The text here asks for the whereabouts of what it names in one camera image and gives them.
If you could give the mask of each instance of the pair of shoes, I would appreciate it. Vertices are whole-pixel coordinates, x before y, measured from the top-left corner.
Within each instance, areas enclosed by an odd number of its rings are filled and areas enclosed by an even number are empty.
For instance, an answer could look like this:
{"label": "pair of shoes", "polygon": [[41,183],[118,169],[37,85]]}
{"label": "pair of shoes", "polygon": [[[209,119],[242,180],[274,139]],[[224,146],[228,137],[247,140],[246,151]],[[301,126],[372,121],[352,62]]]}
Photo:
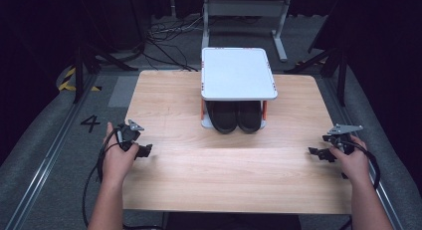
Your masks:
{"label": "pair of shoes", "polygon": [[221,133],[229,133],[237,126],[246,133],[260,129],[262,120],[260,101],[206,101],[211,123]]}

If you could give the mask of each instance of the human hand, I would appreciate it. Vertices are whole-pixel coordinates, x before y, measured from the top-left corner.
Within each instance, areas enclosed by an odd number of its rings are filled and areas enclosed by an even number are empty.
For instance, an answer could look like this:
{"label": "human hand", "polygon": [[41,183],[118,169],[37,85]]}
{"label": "human hand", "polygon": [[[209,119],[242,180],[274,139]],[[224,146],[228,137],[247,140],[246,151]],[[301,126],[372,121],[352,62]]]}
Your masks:
{"label": "human hand", "polygon": [[[360,144],[366,149],[366,144],[358,137],[350,136],[351,140]],[[336,147],[331,147],[329,151],[341,162],[341,169],[350,179],[350,182],[370,182],[369,178],[369,161],[366,155],[359,149],[355,148],[354,152],[347,155]]]}
{"label": "human hand", "polygon": [[[109,122],[107,124],[104,142],[112,133],[112,130],[112,124]],[[133,160],[136,157],[139,145],[135,142],[128,151],[124,151],[117,144],[115,135],[113,135],[105,149],[108,149],[108,151],[105,153],[105,159],[103,163],[103,183],[112,182],[122,184],[124,178],[133,165]]]}

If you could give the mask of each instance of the skin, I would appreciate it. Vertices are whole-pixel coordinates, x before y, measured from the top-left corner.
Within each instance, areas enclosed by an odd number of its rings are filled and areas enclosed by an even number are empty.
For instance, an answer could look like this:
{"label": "skin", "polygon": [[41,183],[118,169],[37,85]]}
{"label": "skin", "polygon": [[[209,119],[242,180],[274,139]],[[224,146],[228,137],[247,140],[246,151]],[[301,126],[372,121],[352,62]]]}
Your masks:
{"label": "skin", "polygon": [[[359,138],[352,136],[351,139],[367,149],[366,144]],[[373,189],[366,155],[357,148],[350,155],[344,154],[335,147],[331,147],[329,151],[341,162],[341,168],[351,182],[353,229],[393,229],[381,201]]]}
{"label": "skin", "polygon": [[[112,124],[107,124],[106,137],[112,132]],[[88,229],[122,229],[122,186],[124,178],[133,165],[139,145],[134,143],[128,151],[122,150],[113,136],[105,153],[103,182]]]}

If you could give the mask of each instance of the gray floor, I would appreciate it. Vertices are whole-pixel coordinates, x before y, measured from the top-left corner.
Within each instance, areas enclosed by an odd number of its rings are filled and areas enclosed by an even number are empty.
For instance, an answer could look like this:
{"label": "gray floor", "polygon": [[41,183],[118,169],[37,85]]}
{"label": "gray floor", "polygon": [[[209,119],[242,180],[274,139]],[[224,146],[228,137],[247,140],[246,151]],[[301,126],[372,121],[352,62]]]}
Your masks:
{"label": "gray floor", "polygon": [[[281,63],[275,52],[268,31],[270,21],[255,24],[239,21],[218,21],[211,28],[210,46],[264,48],[273,71],[292,68],[297,61],[314,56],[307,49],[322,24],[323,17],[289,18],[282,35],[289,61]],[[202,32],[198,29],[181,34],[166,45],[176,45],[186,56],[189,66],[200,67]],[[173,47],[162,46],[176,61],[184,58]],[[160,60],[167,60],[156,47],[147,45],[145,53]],[[174,70],[174,65],[163,65],[144,57],[128,62],[140,70]],[[382,188],[388,199],[383,199],[396,229],[420,229],[422,226],[422,200],[406,168],[396,156],[376,119],[363,91],[352,71],[347,73],[345,90],[346,108],[338,105],[333,97],[336,78],[322,79],[317,73],[320,67],[309,68],[304,75],[312,75],[322,93],[333,123],[362,124],[363,138],[377,156]],[[77,105],[73,105],[73,92],[62,91],[29,126],[9,158],[0,168],[0,228],[16,226],[16,229],[83,229],[82,195],[88,174],[96,163],[106,122],[122,122],[134,89],[138,72],[121,72],[106,66],[99,75],[86,75],[87,85],[102,87],[100,92],[86,92]],[[81,121],[91,115],[98,117],[100,125],[89,133],[89,127]],[[38,182],[31,184],[36,176]],[[91,213],[99,185],[93,180],[89,185],[87,209]],[[161,212],[125,211],[127,225],[161,224]],[[302,215],[304,230],[339,229],[348,219],[343,215]]]}

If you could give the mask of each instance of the wooden table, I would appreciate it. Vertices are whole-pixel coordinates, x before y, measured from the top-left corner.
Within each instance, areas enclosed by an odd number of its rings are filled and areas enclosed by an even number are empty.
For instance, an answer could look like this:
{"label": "wooden table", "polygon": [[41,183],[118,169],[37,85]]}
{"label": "wooden table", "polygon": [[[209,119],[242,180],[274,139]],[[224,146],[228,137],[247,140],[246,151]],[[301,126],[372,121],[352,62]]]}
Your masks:
{"label": "wooden table", "polygon": [[123,187],[125,209],[350,214],[351,186],[339,163],[320,161],[332,128],[316,81],[275,75],[267,125],[253,134],[201,126],[201,74],[143,71],[126,119],[145,128]]}

